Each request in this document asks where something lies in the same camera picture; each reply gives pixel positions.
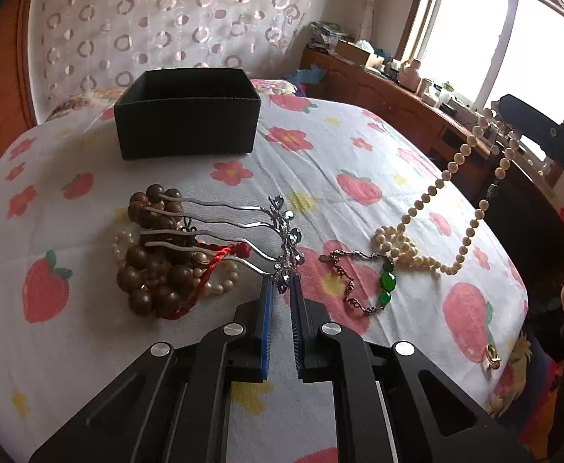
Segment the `cardboard box on cabinet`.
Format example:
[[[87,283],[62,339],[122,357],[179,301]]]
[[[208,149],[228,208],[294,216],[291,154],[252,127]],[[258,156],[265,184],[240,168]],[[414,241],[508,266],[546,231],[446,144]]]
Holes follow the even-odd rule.
[[[378,68],[383,63],[382,56],[378,56],[373,52],[367,52],[344,40],[338,41],[333,52],[342,59],[358,66]]]

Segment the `silver jewelled hair comb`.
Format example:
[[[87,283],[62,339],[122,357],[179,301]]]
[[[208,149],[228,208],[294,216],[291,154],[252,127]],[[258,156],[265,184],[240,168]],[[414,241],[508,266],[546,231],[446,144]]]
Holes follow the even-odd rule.
[[[304,256],[299,251],[301,230],[282,196],[271,196],[263,205],[174,198],[164,193],[160,198],[166,205],[178,204],[179,210],[141,209],[149,218],[140,232],[145,246],[210,259],[220,254],[224,260],[269,277],[279,293],[289,289]]]

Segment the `black open jewelry box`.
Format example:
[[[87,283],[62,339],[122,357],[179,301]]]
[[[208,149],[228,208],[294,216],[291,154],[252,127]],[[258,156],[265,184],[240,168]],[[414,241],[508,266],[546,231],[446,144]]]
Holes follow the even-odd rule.
[[[122,158],[253,151],[261,98],[241,69],[143,72],[113,106]]]

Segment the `pink ceramic jar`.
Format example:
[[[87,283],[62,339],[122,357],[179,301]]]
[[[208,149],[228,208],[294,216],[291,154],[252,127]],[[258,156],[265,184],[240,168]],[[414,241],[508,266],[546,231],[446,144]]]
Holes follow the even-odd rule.
[[[404,63],[401,64],[399,72],[398,72],[398,84],[404,89],[407,89],[413,93],[416,93],[420,81],[420,68],[421,68],[421,61],[418,59],[408,59]]]

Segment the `blue crumpled cloth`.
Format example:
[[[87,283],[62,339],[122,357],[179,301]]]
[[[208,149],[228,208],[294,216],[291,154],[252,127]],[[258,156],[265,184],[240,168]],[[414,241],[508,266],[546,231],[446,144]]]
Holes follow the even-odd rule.
[[[287,74],[285,79],[296,87],[298,95],[305,96],[306,88],[320,85],[326,73],[326,69],[320,68],[317,64],[312,64],[308,69],[300,68],[294,73]]]

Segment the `patterned bag on cabinet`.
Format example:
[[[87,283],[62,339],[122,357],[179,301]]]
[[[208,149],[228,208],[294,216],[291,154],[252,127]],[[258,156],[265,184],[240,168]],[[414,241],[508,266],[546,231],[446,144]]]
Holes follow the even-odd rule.
[[[326,52],[334,50],[339,41],[348,43],[355,41],[352,35],[332,22],[313,21],[309,24],[309,31],[308,46]]]

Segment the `sheer circle pattern curtain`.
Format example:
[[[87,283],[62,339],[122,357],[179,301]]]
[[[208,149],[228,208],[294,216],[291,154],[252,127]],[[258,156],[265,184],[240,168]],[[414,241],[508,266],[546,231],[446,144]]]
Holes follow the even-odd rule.
[[[241,68],[278,76],[311,0],[31,0],[34,112],[126,88],[144,71]]]

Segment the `wooden side cabinet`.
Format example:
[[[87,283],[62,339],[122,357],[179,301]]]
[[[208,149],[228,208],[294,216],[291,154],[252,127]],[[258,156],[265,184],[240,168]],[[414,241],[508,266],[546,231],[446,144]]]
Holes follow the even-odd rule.
[[[429,161],[444,169],[471,135],[468,128],[415,94],[366,68],[336,56],[305,48],[300,67],[325,71],[317,85],[306,87],[309,97],[349,103],[380,117],[411,141]]]

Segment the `window with wooden frame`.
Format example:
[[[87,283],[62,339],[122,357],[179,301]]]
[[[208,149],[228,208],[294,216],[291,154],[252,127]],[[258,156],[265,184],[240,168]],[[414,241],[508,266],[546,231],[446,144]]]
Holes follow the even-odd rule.
[[[512,94],[564,122],[564,10],[552,0],[419,0],[401,56],[480,112]]]

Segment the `floral quilt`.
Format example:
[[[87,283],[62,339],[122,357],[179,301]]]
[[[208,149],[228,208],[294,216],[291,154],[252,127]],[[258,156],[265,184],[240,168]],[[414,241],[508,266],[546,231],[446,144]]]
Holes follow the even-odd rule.
[[[298,89],[286,79],[252,79],[251,83],[257,93],[276,95],[296,95]],[[126,91],[125,87],[95,88],[91,91],[71,96],[64,103],[55,108],[47,120],[68,116],[73,111],[96,106],[101,109],[111,108]]]

